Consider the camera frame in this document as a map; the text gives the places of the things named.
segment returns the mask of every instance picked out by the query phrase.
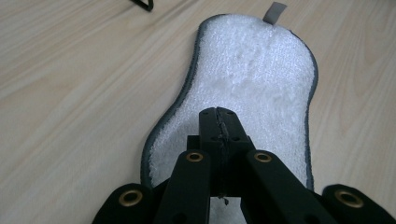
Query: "white cleaning pad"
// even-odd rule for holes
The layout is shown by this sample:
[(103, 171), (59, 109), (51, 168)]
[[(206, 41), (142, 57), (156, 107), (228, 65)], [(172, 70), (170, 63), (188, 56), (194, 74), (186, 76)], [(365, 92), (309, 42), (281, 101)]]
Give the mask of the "white cleaning pad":
[[(157, 186), (172, 174), (187, 135), (198, 135), (198, 113), (234, 111), (257, 149), (275, 153), (313, 188), (308, 107), (317, 84), (315, 59), (291, 31), (261, 19), (220, 15), (198, 31), (186, 83), (146, 142), (142, 184)], [(244, 223), (239, 201), (211, 201), (211, 223)]]

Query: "wood grain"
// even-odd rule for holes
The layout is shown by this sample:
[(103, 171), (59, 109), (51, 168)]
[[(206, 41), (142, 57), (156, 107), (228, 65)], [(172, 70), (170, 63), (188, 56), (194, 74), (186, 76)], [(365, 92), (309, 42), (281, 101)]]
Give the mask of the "wood grain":
[[(271, 2), (0, 0), (0, 223), (91, 223), (139, 181), (144, 141), (174, 101), (198, 25)], [(343, 183), (396, 217), (396, 2), (281, 1), (312, 49), (316, 191)]]

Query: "dark gray edging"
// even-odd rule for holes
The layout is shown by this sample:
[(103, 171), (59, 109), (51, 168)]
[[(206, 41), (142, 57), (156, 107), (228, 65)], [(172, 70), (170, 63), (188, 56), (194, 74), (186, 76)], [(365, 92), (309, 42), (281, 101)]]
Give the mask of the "dark gray edging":
[[(187, 94), (189, 93), (191, 85), (192, 85), (192, 81), (196, 74), (198, 57), (200, 54), (200, 46), (199, 46), (200, 40), (204, 36), (204, 32), (205, 32), (206, 27), (209, 24), (209, 22), (214, 20), (217, 17), (220, 17), (220, 16), (224, 16), (224, 15), (217, 15), (217, 16), (210, 17), (210, 18), (206, 19), (205, 21), (203, 21), (201, 23), (201, 25), (199, 26), (198, 34), (195, 39), (194, 52), (192, 54), (189, 72), (186, 75), (186, 79), (184, 81), (183, 87), (181, 88), (180, 94), (177, 96), (176, 100), (172, 103), (172, 105), (166, 110), (166, 112), (163, 114), (163, 116), (159, 119), (157, 124), (152, 129), (151, 133), (148, 135), (148, 139), (146, 140), (146, 143), (143, 147), (142, 159), (141, 159), (141, 163), (140, 163), (140, 181), (141, 181), (142, 185), (144, 185), (148, 188), (151, 188), (151, 189), (153, 188), (152, 178), (149, 175), (149, 172), (150, 172), (149, 159), (150, 159), (151, 148), (154, 145), (154, 142), (157, 139), (157, 136), (159, 135), (160, 131), (163, 129), (165, 124), (170, 120), (170, 118), (172, 118), (175, 115), (177, 109), (181, 106), (181, 104), (183, 103)], [(312, 62), (314, 64), (314, 69), (315, 69), (315, 76), (314, 76), (314, 80), (312, 82), (311, 90), (309, 92), (309, 99), (308, 99), (308, 104), (306, 106), (306, 114), (305, 114), (305, 145), (306, 145), (305, 162), (306, 162), (306, 172), (307, 172), (306, 185), (309, 189), (313, 190), (314, 189), (314, 177), (312, 175), (311, 150), (309, 147), (308, 116), (309, 116), (309, 105), (311, 104), (311, 100), (314, 96), (315, 90), (318, 85), (318, 65), (315, 60), (314, 55), (312, 54), (312, 51), (309, 49), (309, 47), (307, 45), (305, 45), (305, 46), (311, 54)]]

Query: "black object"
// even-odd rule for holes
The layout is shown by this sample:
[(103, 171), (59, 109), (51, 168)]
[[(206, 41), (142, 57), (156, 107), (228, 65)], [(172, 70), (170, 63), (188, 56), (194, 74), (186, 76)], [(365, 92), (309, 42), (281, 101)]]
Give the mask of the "black object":
[(141, 0), (131, 0), (132, 2), (136, 3), (138, 6), (142, 7), (146, 11), (151, 11), (154, 8), (154, 1), (148, 0), (148, 4), (144, 3)]
[(322, 196), (306, 189), (275, 154), (256, 150), (231, 110), (203, 110), (199, 127), (168, 180), (116, 189), (93, 224), (208, 223), (210, 197), (240, 197), (249, 224), (396, 223), (356, 189), (329, 186)]

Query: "wooden table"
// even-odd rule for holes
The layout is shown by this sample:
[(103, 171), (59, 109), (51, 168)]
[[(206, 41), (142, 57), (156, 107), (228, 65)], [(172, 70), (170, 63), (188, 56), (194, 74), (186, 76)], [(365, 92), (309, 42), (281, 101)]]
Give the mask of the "wooden table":
[[(139, 181), (201, 21), (262, 17), (271, 1), (0, 0), (0, 223), (91, 223)], [(312, 49), (316, 191), (342, 183), (396, 216), (396, 2), (280, 1)]]

